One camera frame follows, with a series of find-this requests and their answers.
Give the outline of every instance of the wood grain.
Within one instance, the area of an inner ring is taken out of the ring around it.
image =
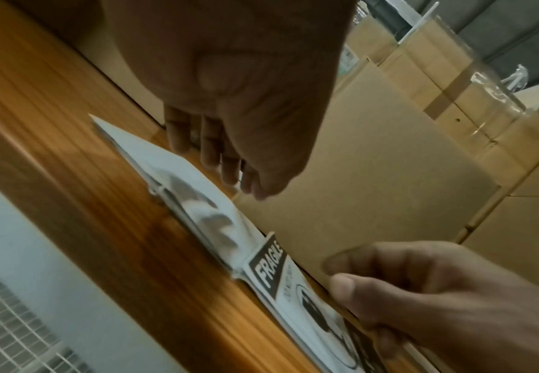
[[[0,191],[190,372],[316,372],[249,289],[153,203],[88,113],[166,144],[93,66],[0,0]],[[195,151],[188,159],[199,167]]]

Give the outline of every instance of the human hand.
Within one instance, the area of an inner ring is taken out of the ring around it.
[[[539,288],[462,246],[377,243],[325,271],[384,355],[408,337],[456,372],[539,372]]]
[[[103,0],[127,63],[166,105],[171,146],[264,199],[306,166],[331,96],[354,0]]]

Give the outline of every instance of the stacked cardboard box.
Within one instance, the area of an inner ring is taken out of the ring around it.
[[[539,112],[526,111],[440,19],[415,30],[380,68],[502,186],[472,225],[539,164]]]

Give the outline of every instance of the gray wall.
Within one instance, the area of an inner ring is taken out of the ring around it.
[[[424,13],[436,0],[407,0]],[[519,63],[539,83],[539,0],[439,0],[438,15],[500,76]]]

